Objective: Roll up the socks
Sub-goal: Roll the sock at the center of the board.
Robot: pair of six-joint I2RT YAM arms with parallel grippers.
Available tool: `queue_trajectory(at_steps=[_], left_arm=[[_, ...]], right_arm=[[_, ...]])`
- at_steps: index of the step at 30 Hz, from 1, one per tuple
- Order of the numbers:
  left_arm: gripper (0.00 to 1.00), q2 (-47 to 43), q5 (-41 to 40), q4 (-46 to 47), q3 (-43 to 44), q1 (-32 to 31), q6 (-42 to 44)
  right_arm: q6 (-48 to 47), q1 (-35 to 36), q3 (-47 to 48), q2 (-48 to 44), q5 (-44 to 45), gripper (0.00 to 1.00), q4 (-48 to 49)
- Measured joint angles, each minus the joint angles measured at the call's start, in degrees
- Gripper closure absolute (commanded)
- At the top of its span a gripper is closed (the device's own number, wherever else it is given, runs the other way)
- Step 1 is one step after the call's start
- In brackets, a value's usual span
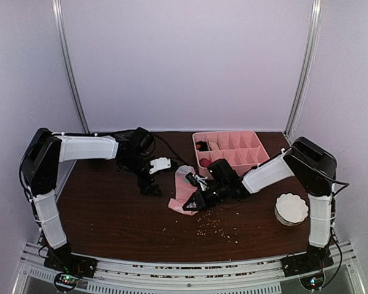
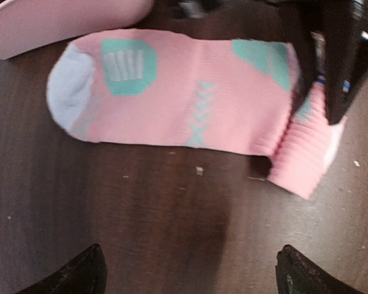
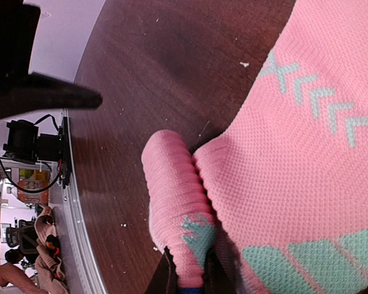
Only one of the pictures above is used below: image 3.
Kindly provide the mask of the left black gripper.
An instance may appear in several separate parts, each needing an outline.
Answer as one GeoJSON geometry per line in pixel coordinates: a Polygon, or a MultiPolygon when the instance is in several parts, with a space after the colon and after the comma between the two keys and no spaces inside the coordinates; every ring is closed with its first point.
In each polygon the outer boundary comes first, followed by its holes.
{"type": "Polygon", "coordinates": [[[29,73],[40,7],[0,1],[0,119],[39,110],[97,109],[102,94],[75,83],[29,73]]]}

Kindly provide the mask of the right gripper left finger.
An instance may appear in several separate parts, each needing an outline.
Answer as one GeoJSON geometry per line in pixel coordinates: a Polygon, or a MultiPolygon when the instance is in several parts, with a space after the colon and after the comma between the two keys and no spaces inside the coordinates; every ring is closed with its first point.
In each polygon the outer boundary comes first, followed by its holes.
{"type": "Polygon", "coordinates": [[[145,294],[178,293],[177,274],[175,269],[176,266],[173,262],[173,256],[171,255],[168,247],[165,247],[161,260],[144,293],[145,294]]]}

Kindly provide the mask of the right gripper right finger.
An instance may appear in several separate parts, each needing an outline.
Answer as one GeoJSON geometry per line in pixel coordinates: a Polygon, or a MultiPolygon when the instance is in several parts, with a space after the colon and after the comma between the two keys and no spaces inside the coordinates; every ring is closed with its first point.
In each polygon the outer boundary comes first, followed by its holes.
{"type": "Polygon", "coordinates": [[[203,293],[205,294],[235,294],[236,290],[223,269],[215,248],[209,249],[206,255],[203,293]]]}

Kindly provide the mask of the pink patterned sock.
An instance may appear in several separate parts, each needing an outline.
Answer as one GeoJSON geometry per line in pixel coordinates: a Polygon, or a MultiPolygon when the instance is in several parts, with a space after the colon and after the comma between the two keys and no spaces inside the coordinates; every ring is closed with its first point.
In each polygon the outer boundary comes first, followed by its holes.
{"type": "Polygon", "coordinates": [[[297,1],[230,126],[147,141],[151,238],[178,293],[214,247],[236,293],[368,287],[368,1],[297,1]]]}

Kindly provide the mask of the person forearm in background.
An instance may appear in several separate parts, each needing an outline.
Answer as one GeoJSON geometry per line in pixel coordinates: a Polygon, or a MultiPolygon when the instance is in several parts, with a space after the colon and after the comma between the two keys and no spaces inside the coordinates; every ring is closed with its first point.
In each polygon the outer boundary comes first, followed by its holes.
{"type": "Polygon", "coordinates": [[[19,267],[5,263],[0,265],[0,287],[13,284],[26,294],[48,294],[39,288],[19,267]]]}

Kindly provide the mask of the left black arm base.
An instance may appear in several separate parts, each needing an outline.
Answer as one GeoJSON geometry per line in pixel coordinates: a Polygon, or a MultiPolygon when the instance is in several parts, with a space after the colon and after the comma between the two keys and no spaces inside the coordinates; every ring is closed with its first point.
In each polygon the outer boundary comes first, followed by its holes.
{"type": "Polygon", "coordinates": [[[63,116],[61,125],[57,125],[55,117],[45,115],[34,123],[26,120],[8,122],[8,142],[3,145],[4,156],[16,162],[24,164],[36,164],[37,162],[56,162],[57,172],[54,180],[40,189],[27,190],[15,182],[9,175],[6,178],[18,190],[28,194],[38,194],[49,190],[55,183],[61,184],[65,189],[69,185],[72,173],[71,141],[69,135],[69,118],[63,116]],[[47,118],[57,130],[56,135],[38,134],[38,124],[47,118]]]}

